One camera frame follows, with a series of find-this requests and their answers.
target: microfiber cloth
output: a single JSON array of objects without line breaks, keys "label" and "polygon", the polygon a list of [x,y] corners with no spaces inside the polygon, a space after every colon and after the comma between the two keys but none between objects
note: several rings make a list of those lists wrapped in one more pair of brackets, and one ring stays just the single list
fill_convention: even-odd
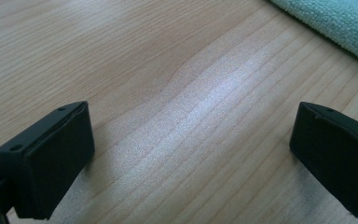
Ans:
[{"label": "microfiber cloth", "polygon": [[358,56],[358,0],[271,0]]}]

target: black rubber pad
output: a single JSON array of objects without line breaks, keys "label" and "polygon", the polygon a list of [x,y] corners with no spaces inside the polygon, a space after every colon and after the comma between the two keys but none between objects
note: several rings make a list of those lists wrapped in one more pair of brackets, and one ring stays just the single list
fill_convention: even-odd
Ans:
[{"label": "black rubber pad", "polygon": [[290,148],[358,217],[358,121],[325,106],[300,103]]},{"label": "black rubber pad", "polygon": [[50,218],[94,153],[87,102],[58,108],[0,147],[19,217]]}]

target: wood grain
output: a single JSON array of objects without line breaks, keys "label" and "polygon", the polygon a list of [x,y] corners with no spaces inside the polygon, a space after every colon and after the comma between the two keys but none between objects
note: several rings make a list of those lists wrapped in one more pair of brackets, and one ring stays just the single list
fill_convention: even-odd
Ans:
[{"label": "wood grain", "polygon": [[358,59],[269,1],[0,0],[0,145],[81,100],[48,223],[358,222],[288,146],[300,101],[358,119]]}]

